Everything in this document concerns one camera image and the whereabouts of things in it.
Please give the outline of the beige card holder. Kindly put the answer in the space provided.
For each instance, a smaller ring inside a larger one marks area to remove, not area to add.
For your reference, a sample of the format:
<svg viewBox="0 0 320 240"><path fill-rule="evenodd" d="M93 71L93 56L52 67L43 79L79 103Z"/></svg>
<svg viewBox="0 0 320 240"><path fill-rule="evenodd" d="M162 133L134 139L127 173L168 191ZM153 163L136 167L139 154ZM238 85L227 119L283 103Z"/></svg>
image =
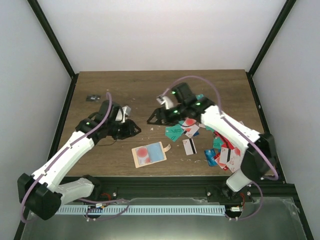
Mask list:
<svg viewBox="0 0 320 240"><path fill-rule="evenodd" d="M168 152L170 149L170 144L164 147L161 141L132 148L131 152L135 167L141 168L166 161L166 152Z"/></svg>

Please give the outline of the white card red circle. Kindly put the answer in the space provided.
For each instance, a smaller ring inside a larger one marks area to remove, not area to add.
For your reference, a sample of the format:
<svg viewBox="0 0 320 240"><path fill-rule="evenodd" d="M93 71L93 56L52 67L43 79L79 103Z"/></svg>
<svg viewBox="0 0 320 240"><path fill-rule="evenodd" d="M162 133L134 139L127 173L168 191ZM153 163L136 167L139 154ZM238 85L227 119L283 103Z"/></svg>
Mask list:
<svg viewBox="0 0 320 240"><path fill-rule="evenodd" d="M188 137L192 138L195 133L200 129L197 125L197 121L191 118L186 118L182 123L181 128L183 129L183 133Z"/></svg>

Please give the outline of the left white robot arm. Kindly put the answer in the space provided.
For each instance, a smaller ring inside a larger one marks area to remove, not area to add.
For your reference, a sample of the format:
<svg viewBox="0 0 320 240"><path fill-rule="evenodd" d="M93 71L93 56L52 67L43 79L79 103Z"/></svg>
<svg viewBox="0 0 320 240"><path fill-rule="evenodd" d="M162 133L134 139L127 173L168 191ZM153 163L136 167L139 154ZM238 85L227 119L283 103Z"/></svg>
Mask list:
<svg viewBox="0 0 320 240"><path fill-rule="evenodd" d="M129 106L116 107L106 113L92 114L79 122L63 147L33 174L23 173L17 180L18 197L23 209L29 209L42 220L53 217L62 205L87 198L97 202L102 196L99 182L87 175L62 184L61 181L78 160L106 138L123 140L141 132L129 119Z"/></svg>

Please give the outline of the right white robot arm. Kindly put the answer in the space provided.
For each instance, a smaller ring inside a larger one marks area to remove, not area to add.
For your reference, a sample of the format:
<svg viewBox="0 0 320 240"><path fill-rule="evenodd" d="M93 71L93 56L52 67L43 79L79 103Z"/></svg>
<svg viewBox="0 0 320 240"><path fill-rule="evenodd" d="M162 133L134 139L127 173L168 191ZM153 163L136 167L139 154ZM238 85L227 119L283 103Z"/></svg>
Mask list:
<svg viewBox="0 0 320 240"><path fill-rule="evenodd" d="M169 126L184 118L194 119L217 131L243 154L240 168L226 180L226 186L222 188L225 200L232 202L240 196L240 190L246 185L261 178L267 179L266 173L269 170L274 174L272 180L278 180L279 175L274 167L275 141L271 134L259 133L242 125L223 113L218 105L207 97L197 99L192 96L177 105L164 95L158 96L156 100L161 106L150 116L150 119L156 119L154 124Z"/></svg>

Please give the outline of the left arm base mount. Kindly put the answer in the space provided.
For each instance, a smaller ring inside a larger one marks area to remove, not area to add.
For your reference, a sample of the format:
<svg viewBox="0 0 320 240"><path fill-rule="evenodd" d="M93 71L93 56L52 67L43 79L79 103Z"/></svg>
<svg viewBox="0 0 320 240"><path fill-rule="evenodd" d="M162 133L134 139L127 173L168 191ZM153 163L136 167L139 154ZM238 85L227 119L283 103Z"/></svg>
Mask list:
<svg viewBox="0 0 320 240"><path fill-rule="evenodd" d="M103 185L103 182L98 178L91 175L84 175L77 180L75 180L75 183L81 183L82 179L88 180L93 184L93 190L89 196L81 196L81 199L89 200L89 201L95 201L95 202L103 202L103 201L111 201L115 200L116 197L113 196L113 194L109 194L105 190L105 186Z"/></svg>

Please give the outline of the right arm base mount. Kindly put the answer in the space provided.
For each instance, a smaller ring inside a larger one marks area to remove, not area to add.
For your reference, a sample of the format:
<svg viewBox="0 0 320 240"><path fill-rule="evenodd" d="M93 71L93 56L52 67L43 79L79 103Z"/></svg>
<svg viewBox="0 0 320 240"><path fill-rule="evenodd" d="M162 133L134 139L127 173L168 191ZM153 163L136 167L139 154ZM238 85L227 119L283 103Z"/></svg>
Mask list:
<svg viewBox="0 0 320 240"><path fill-rule="evenodd" d="M252 197L247 195L245 187L240 191L232 191L226 184L210 184L205 187L205 193L209 202L217 202L221 205L236 205L241 202L252 202Z"/></svg>

